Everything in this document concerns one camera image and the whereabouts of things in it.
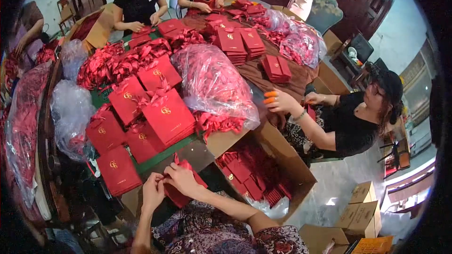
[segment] floral shirt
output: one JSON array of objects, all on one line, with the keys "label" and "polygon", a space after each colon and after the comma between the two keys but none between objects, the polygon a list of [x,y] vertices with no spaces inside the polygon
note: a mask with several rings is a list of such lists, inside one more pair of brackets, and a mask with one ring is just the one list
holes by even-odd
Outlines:
[{"label": "floral shirt", "polygon": [[245,223],[196,200],[152,233],[165,253],[308,254],[294,226],[267,228],[253,236]]}]

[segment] plastic bag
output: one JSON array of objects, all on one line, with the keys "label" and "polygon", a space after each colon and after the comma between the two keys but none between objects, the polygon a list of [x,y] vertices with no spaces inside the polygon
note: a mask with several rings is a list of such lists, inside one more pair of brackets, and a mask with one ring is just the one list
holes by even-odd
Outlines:
[{"label": "plastic bag", "polygon": [[88,58],[88,52],[83,48],[82,41],[75,39],[61,47],[61,62],[66,80],[76,81],[80,67]]},{"label": "plastic bag", "polygon": [[295,25],[289,16],[278,10],[267,9],[264,17],[268,17],[268,30],[270,31],[288,33]]},{"label": "plastic bag", "polygon": [[292,26],[291,31],[291,34],[281,40],[279,52],[299,65],[315,69],[326,54],[326,44],[322,35],[304,23]]},{"label": "plastic bag", "polygon": [[267,200],[256,201],[246,195],[245,199],[251,206],[262,211],[273,220],[280,219],[289,212],[289,198],[287,196],[281,198],[281,200],[279,200],[273,208],[270,208],[270,203],[268,203]]},{"label": "plastic bag", "polygon": [[74,161],[85,162],[87,143],[86,127],[96,108],[91,101],[91,94],[73,81],[61,80],[55,86],[50,103],[55,126],[55,142],[58,149]]},{"label": "plastic bag", "polygon": [[6,121],[6,157],[27,208],[34,201],[37,118],[52,61],[26,72],[17,83]]},{"label": "plastic bag", "polygon": [[217,116],[246,118],[244,126],[259,126],[253,94],[228,57],[216,46],[192,44],[171,57],[182,76],[185,104]]}]

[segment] wooden chair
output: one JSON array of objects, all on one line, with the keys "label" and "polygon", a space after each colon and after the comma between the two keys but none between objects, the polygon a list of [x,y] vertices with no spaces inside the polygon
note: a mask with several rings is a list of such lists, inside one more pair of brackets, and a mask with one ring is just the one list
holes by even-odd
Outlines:
[{"label": "wooden chair", "polygon": [[65,36],[63,25],[66,28],[66,22],[72,19],[74,24],[76,23],[76,11],[73,7],[72,0],[58,0],[56,5],[58,6],[58,11],[60,12],[61,21],[58,23],[60,27],[61,34]]}]

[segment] gold logo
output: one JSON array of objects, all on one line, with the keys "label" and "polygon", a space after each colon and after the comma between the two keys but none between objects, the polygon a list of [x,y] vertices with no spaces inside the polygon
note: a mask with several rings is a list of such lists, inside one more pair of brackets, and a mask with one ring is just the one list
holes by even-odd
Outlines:
[{"label": "gold logo", "polygon": [[161,111],[163,114],[171,114],[171,110],[166,106],[163,107]]},{"label": "gold logo", "polygon": [[110,167],[112,167],[113,169],[117,169],[117,165],[114,160],[110,162]]}]

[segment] black chair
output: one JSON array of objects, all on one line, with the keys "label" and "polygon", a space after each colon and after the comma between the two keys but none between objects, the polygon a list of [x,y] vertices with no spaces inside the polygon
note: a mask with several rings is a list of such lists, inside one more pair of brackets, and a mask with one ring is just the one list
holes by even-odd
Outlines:
[{"label": "black chair", "polygon": [[354,76],[358,76],[361,72],[361,67],[356,65],[355,61],[353,61],[348,56],[348,48],[353,47],[356,49],[357,52],[357,58],[359,61],[361,61],[363,64],[367,62],[370,55],[373,53],[373,47],[370,45],[370,43],[363,37],[362,34],[357,34],[348,45],[341,51],[339,54],[339,58],[342,60],[342,62],[345,63],[345,67],[350,69],[350,71]]}]

